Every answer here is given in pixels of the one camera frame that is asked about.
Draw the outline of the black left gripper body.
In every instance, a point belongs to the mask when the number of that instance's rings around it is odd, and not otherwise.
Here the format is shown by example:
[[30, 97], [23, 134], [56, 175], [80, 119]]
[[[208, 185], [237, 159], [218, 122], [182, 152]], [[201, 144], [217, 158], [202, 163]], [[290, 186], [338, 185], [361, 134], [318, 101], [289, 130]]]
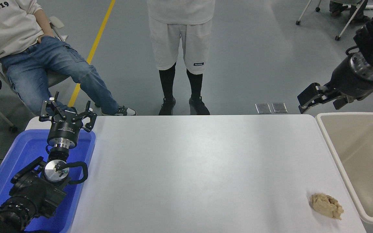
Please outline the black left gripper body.
[[51, 118], [51, 128], [48, 134], [47, 143], [56, 144], [56, 140], [68, 139], [72, 144], [77, 144], [80, 129], [83, 127], [82, 120], [64, 121], [59, 115]]

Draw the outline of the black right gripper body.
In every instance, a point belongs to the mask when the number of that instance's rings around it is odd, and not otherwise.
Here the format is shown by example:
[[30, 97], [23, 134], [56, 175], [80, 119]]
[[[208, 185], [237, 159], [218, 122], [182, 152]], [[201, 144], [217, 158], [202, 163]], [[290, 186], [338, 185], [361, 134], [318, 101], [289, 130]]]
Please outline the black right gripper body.
[[333, 71], [328, 89], [336, 89], [347, 96], [360, 98], [373, 90], [373, 81], [356, 74], [351, 65], [351, 58], [346, 58]]

